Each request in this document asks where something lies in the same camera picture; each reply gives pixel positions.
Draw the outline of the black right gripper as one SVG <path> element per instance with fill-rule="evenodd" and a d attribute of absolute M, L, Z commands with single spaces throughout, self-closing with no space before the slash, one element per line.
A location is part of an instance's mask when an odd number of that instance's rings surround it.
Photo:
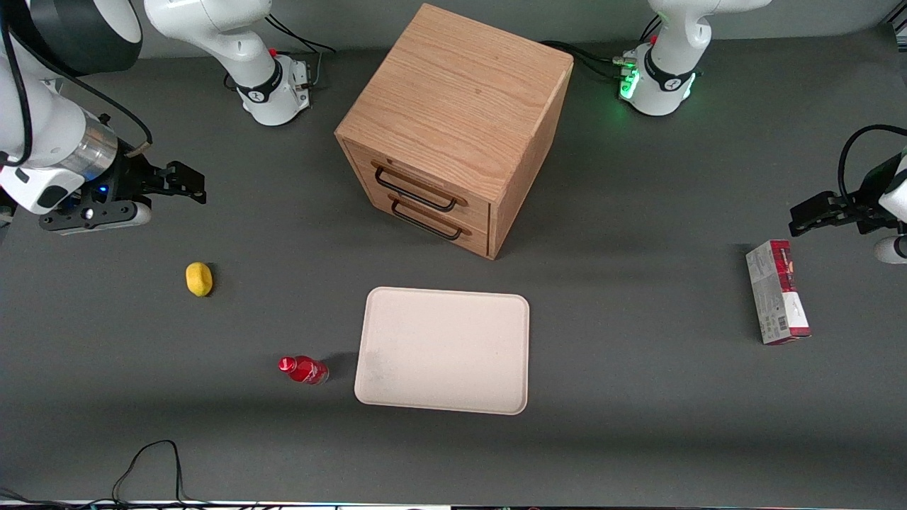
<path fill-rule="evenodd" d="M 110 168 L 86 184 L 86 203 L 113 208 L 136 205 L 151 208 L 152 200 L 145 194 L 158 194 L 186 197 L 204 205 L 205 191 L 204 175 L 179 161 L 157 168 L 145 155 L 129 158 L 118 154 Z"/>

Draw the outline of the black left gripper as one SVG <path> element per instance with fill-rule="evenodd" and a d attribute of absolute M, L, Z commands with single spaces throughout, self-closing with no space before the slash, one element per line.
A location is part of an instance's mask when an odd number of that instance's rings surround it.
<path fill-rule="evenodd" d="M 854 223 L 860 234 L 875 230 L 905 232 L 905 154 L 885 159 L 850 193 L 859 214 L 849 215 L 847 203 L 837 193 L 822 191 L 790 209 L 790 235 L 800 237 L 810 230 Z"/>

